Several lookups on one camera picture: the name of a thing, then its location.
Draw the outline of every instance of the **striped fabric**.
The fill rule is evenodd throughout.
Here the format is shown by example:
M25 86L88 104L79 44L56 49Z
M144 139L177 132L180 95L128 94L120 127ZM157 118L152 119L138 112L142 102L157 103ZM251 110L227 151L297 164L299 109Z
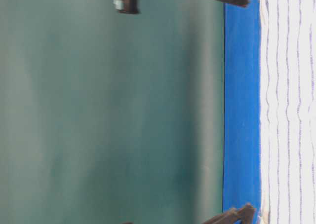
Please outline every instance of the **striped fabric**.
M261 224L316 223L316 0L260 0Z

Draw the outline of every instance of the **green mat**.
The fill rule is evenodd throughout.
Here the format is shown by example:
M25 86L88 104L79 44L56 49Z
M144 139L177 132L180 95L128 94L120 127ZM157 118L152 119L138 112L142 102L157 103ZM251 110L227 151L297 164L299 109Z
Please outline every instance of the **green mat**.
M222 211L223 5L0 0L0 222Z

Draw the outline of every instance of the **blue border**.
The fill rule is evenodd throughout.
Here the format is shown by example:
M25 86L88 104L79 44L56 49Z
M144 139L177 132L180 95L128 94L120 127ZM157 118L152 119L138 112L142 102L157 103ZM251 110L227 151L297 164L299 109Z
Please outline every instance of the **blue border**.
M223 211L246 203L260 208L260 18L259 0L250 1L246 9L225 6Z

